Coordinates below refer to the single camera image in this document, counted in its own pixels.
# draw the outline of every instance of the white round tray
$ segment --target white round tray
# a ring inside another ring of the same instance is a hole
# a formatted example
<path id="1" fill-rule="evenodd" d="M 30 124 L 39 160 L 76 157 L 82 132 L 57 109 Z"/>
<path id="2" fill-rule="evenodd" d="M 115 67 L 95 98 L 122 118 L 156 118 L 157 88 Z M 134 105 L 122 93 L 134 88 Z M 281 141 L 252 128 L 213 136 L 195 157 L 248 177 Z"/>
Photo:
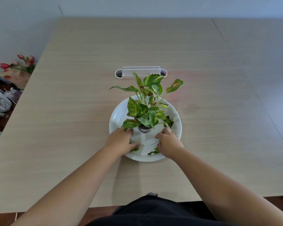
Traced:
<path id="1" fill-rule="evenodd" d="M 131 98 L 134 100 L 138 100 L 136 95 L 132 96 Z M 132 117 L 127 116 L 128 100 L 129 98 L 126 98 L 121 103 L 119 103 L 118 106 L 114 109 L 109 121 L 110 133 L 112 133 L 115 129 L 120 128 L 126 119 L 132 119 Z M 180 139 L 181 121 L 177 111 L 166 100 L 162 100 L 161 102 L 168 104 L 168 108 L 163 108 L 162 110 L 165 111 L 165 114 L 167 116 L 170 116 L 170 119 L 173 119 L 174 124 L 172 126 L 172 131 L 178 137 L 178 139 Z M 131 141 L 139 142 L 141 146 L 138 151 L 129 152 L 125 156 L 140 162 L 153 162 L 163 159 L 164 156 L 161 153 L 156 155 L 155 154 L 148 155 L 148 153 L 150 153 L 151 151 L 154 150 L 154 148 L 156 148 L 159 140 L 155 138 L 155 135 L 161 132 L 163 128 L 164 126 L 162 124 L 158 124 L 155 126 L 155 129 L 152 128 L 151 131 L 148 133 L 142 133 L 138 128 L 133 128 L 134 134 L 131 136 Z"/>

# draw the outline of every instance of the dark shirt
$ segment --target dark shirt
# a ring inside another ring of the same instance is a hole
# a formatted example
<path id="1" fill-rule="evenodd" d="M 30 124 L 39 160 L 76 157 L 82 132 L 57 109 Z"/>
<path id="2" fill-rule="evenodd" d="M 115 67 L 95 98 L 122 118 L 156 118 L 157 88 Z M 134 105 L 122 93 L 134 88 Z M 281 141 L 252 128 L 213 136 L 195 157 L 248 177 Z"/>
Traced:
<path id="1" fill-rule="evenodd" d="M 185 206 L 156 196 L 143 196 L 119 207 L 111 216 L 98 218 L 86 226 L 103 225 L 230 226 L 219 221 L 201 219 Z"/>

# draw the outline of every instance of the wall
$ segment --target wall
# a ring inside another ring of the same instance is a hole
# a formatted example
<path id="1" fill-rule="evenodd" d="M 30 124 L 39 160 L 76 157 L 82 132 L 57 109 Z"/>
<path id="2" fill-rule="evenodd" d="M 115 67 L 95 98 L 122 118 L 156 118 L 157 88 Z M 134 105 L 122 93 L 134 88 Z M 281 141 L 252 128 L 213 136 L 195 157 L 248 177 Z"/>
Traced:
<path id="1" fill-rule="evenodd" d="M 66 16 L 283 17 L 283 0 L 59 0 Z"/>
<path id="2" fill-rule="evenodd" d="M 41 56 L 61 12 L 55 0 L 0 0 L 0 63 Z"/>

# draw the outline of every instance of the person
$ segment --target person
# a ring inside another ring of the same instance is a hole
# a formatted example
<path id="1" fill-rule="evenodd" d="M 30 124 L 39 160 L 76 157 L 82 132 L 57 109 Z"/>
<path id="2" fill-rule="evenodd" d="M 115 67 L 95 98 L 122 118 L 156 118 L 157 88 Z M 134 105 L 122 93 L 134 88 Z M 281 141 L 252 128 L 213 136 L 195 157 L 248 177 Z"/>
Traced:
<path id="1" fill-rule="evenodd" d="M 90 206 L 109 167 L 139 146 L 130 144 L 132 129 L 116 129 L 106 144 L 83 165 L 50 190 L 12 226 L 78 225 Z M 219 221 L 205 220 L 180 204 L 156 196 L 144 196 L 120 207 L 97 225 L 241 225 L 283 226 L 283 212 L 242 184 L 211 167 L 186 149 L 171 129 L 156 138 L 157 148 L 185 173 L 196 192 Z"/>

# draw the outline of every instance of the white desk organizer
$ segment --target white desk organizer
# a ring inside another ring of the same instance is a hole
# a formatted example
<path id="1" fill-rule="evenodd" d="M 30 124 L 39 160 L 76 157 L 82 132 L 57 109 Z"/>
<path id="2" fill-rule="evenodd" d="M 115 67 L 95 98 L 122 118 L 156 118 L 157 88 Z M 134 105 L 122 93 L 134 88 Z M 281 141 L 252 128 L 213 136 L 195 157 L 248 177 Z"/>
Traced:
<path id="1" fill-rule="evenodd" d="M 160 67 L 123 67 L 122 69 L 117 70 L 114 73 L 114 76 L 118 79 L 134 78 L 132 71 L 134 71 L 140 78 L 145 78 L 150 74 L 160 74 L 163 75 L 164 78 L 168 75 L 168 72 Z"/>

